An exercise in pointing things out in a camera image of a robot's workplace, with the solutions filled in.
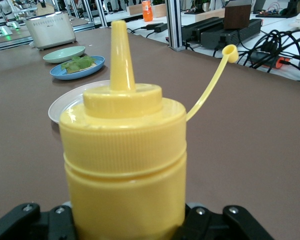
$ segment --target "toaster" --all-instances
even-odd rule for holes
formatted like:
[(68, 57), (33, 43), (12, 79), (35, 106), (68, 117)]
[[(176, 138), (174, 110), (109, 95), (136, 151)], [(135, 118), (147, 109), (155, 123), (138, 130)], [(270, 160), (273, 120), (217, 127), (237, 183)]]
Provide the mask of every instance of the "toaster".
[(34, 45), (44, 50), (76, 41), (67, 11), (35, 16), (24, 20)]

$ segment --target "black cable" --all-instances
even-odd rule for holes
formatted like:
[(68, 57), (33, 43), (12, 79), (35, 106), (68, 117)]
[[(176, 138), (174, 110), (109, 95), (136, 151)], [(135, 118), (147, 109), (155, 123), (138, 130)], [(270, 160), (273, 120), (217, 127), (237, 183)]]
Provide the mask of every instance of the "black cable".
[(239, 44), (241, 44), (241, 46), (244, 47), (245, 49), (250, 50), (249, 48), (245, 47), (245, 45), (242, 43), (241, 37), (240, 37), (240, 31), (239, 30), (236, 30), (236, 31), (238, 32)]
[(215, 56), (216, 56), (216, 53), (218, 52), (218, 50), (219, 50), (218, 48), (215, 48), (215, 49), (214, 49), (214, 52), (213, 52), (213, 54), (212, 54), (212, 57), (215, 57)]
[(154, 34), (155, 33), (155, 31), (153, 31), (153, 32), (151, 32), (151, 33), (149, 33), (145, 38), (148, 38), (149, 37), (149, 35), (151, 35), (151, 34)]
[[(270, 33), (267, 33), (266, 35), (262, 36), (257, 43), (254, 45), (252, 49), (248, 49), (248, 51), (244, 51), (242, 54), (240, 54), (241, 58), (238, 60), (238, 63), (242, 60), (242, 58), (247, 55), (247, 58), (244, 62), (243, 65), (246, 65), (247, 62), (250, 60), (251, 61), (251, 54), (253, 52), (257, 51), (263, 51), (268, 53), (264, 57), (260, 58), (257, 62), (251, 64), (251, 68), (257, 69), (258, 67), (264, 65), (265, 63), (270, 64), (270, 67), (267, 72), (270, 72), (271, 69), (273, 68), (274, 64), (276, 63), (277, 57), (280, 55), (288, 56), (290, 58), (294, 59), (300, 59), (300, 38), (296, 39), (292, 36), (293, 33), (300, 32), (300, 29), (294, 30), (294, 31), (286, 31), (286, 32), (280, 32), (278, 30), (273, 30)], [(284, 44), (291, 39), (292, 42), (289, 44)], [(295, 45), (298, 50), (298, 55), (284, 52), (285, 49), (288, 47)]]
[(188, 45), (188, 48), (190, 48), (192, 51), (195, 51), (190, 45)]
[(294, 68), (300, 70), (300, 67), (299, 67), (299, 66), (297, 66), (297, 65), (295, 65), (295, 64), (293, 64), (293, 63), (291, 63), (291, 62), (289, 62), (289, 61), (280, 61), (280, 62), (281, 62), (282, 64), (290, 65), (290, 66), (292, 66), (292, 67), (294, 67)]
[(141, 29), (141, 27), (131, 30), (131, 34), (134, 34), (136, 32), (136, 30), (139, 30), (139, 29)]

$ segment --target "food on plate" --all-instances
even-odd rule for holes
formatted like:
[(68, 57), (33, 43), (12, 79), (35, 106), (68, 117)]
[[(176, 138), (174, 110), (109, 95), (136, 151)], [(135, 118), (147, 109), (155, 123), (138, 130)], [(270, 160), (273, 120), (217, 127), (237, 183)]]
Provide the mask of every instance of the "food on plate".
[(66, 69), (67, 74), (76, 73), (96, 66), (95, 59), (91, 56), (73, 56), (71, 61), (61, 64), (61, 69)]

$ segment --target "orange bottle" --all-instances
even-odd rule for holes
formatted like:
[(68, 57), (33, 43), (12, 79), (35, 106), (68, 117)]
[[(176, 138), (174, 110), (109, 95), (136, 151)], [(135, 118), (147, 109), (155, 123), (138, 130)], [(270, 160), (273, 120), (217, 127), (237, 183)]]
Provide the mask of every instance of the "orange bottle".
[(142, 14), (145, 22), (151, 22), (154, 19), (150, 0), (142, 1)]

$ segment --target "light green plate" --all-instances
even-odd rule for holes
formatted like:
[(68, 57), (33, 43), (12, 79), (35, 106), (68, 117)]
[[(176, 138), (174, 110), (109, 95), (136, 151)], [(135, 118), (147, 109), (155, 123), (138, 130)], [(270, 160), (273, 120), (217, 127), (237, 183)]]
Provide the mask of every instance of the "light green plate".
[(48, 53), (43, 59), (51, 64), (60, 64), (71, 60), (74, 56), (80, 57), (85, 53), (85, 50), (84, 46), (71, 46)]

